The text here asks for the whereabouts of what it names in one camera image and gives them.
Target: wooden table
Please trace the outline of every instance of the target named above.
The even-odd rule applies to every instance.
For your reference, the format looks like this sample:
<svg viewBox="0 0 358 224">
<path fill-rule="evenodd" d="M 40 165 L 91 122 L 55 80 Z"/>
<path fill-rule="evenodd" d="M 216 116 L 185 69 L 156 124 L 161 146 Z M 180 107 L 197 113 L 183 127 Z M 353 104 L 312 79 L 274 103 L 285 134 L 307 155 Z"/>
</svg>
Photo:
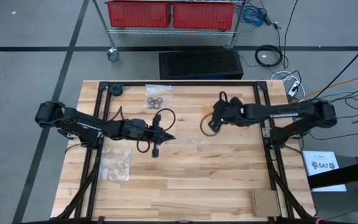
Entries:
<svg viewBox="0 0 358 224">
<path fill-rule="evenodd" d="M 281 81 L 269 80 L 267 84 L 272 105 L 288 103 Z M 97 81 L 83 83 L 78 111 L 93 114 L 98 85 Z M 146 154 L 137 152 L 134 141 L 105 139 L 105 149 L 132 150 L 130 176 L 129 181 L 122 182 L 99 180 L 93 219 L 105 216 L 106 220 L 138 221 L 267 220 L 252 215 L 249 197 L 251 190 L 270 189 L 260 126 L 239 128 L 225 125 L 215 137 L 204 136 L 200 131 L 200 120 L 211 111 L 211 105 L 218 100 L 220 91 L 225 91 L 229 98 L 239 97 L 243 103 L 255 102 L 252 87 L 247 86 L 173 87 L 171 109 L 176 113 L 177 121 L 168 132 L 179 140 L 162 144 L 157 159 L 151 158 L 151 150 Z M 144 100 L 145 86 L 132 86 L 121 96 L 113 98 L 109 118 L 122 106 L 125 118 L 140 118 L 151 124 L 156 110 L 145 109 Z M 160 125 L 168 127 L 172 118 L 171 114 L 163 113 Z M 284 126 L 291 119 L 276 119 L 275 122 L 276 126 Z M 69 146 L 76 143 L 78 141 L 70 141 Z M 296 140 L 288 141 L 287 145 L 298 149 Z M 290 190 L 314 215 L 300 154 L 282 149 L 282 156 Z M 77 192 L 84 158 L 85 149 L 82 147 L 74 147 L 67 152 L 52 217 L 62 212 Z M 278 194 L 285 217 L 283 195 L 281 191 Z M 84 199 L 83 216 L 88 195 Z"/>
</svg>

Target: red basket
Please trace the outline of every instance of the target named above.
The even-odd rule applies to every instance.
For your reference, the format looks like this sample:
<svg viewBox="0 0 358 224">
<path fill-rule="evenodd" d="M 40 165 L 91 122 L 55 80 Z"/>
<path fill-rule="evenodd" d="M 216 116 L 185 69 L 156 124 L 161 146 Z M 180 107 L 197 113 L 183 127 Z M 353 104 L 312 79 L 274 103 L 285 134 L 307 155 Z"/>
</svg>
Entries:
<svg viewBox="0 0 358 224">
<path fill-rule="evenodd" d="M 110 1 L 106 4 L 112 27 L 168 27 L 167 2 Z"/>
<path fill-rule="evenodd" d="M 218 2 L 173 3 L 173 27 L 229 30 L 234 4 Z"/>
</svg>

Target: metal cart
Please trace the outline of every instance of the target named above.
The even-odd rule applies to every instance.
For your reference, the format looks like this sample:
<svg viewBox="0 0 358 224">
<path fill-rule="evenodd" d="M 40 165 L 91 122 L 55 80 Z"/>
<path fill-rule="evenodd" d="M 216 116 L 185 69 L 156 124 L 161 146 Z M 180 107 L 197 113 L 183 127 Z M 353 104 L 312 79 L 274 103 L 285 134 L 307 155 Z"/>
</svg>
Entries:
<svg viewBox="0 0 358 224">
<path fill-rule="evenodd" d="M 146 1 L 166 1 L 166 0 L 146 0 Z M 114 43 L 113 37 L 111 34 L 186 34 L 186 35 L 220 35 L 228 36 L 229 44 L 224 45 L 227 48 L 232 48 L 234 45 L 234 39 L 236 38 L 237 30 L 241 21 L 242 11 L 244 10 L 247 0 L 169 0 L 170 2 L 229 2 L 235 4 L 241 4 L 241 10 L 238 15 L 237 21 L 232 27 L 231 30 L 214 30 L 214 29 L 175 29 L 170 24 L 170 27 L 166 28 L 150 28 L 150 27 L 113 27 L 109 29 L 104 21 L 103 15 L 100 11 L 98 3 L 96 0 L 92 0 L 96 11 L 99 15 L 100 21 L 106 31 L 106 34 L 109 38 L 111 48 L 107 51 L 107 57 L 111 62 L 115 62 L 119 59 L 118 49 Z"/>
</svg>

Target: concrete floor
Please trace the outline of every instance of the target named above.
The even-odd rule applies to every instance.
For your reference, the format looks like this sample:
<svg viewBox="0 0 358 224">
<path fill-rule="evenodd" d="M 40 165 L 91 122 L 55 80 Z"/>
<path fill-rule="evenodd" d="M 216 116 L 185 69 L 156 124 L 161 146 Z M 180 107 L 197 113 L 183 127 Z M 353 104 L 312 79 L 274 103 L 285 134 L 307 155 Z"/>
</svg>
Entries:
<svg viewBox="0 0 358 224">
<path fill-rule="evenodd" d="M 103 1 L 98 2 L 107 16 Z M 271 20 L 278 21 L 282 27 L 282 41 L 294 2 L 264 0 Z M 252 3 L 260 5 L 257 0 L 252 0 Z M 71 60 L 64 63 L 69 67 L 60 101 L 68 106 L 76 105 L 83 80 L 159 78 L 156 51 L 124 49 L 120 60 L 115 63 L 107 61 L 104 48 L 90 52 L 76 48 L 72 52 L 74 46 L 109 46 L 91 2 L 86 8 L 78 40 L 72 39 L 81 4 L 82 1 L 76 0 L 0 0 L 0 223 L 12 222 L 41 133 L 34 116 L 39 103 L 51 99 L 60 74 L 65 75 L 64 67 L 62 69 L 65 58 Z M 241 24 L 239 30 L 250 28 L 248 24 Z M 227 44 L 227 37 L 119 35 L 116 44 L 118 47 L 220 46 Z M 251 34 L 243 32 L 237 41 L 240 46 L 262 44 L 278 44 L 277 33 L 271 27 L 256 28 Z M 299 1 L 288 31 L 287 45 L 290 49 L 287 52 L 290 60 L 287 70 L 301 72 L 306 92 L 325 86 L 357 53 L 354 47 L 358 46 L 358 0 Z M 37 50 L 34 47 L 40 47 L 40 51 L 34 52 Z M 61 48 L 50 50 L 45 47 Z M 245 51 L 239 53 L 249 64 L 255 65 L 254 51 L 247 47 L 242 49 Z M 268 52 L 265 54 L 267 60 L 273 57 Z M 248 67 L 246 64 L 243 64 L 243 69 L 243 79 L 269 79 L 272 74 L 265 68 Z M 272 70 L 277 72 L 283 68 L 279 65 Z M 358 76 L 358 59 L 340 80 L 355 76 Z M 329 90 L 326 94 L 357 89 L 358 81 Z M 335 107 L 338 116 L 358 113 L 343 103 L 336 103 Z M 313 134 L 324 138 L 358 132 L 358 124 L 351 124 L 351 121 L 342 119 L 337 126 L 314 130 Z M 66 145 L 67 140 L 55 130 L 49 133 L 23 221 L 49 218 Z M 307 136 L 305 150 L 358 156 L 358 135 L 327 141 Z M 319 211 L 321 218 L 338 214 L 340 212 L 335 209 Z M 335 220 L 358 223 L 358 213 Z"/>
</svg>

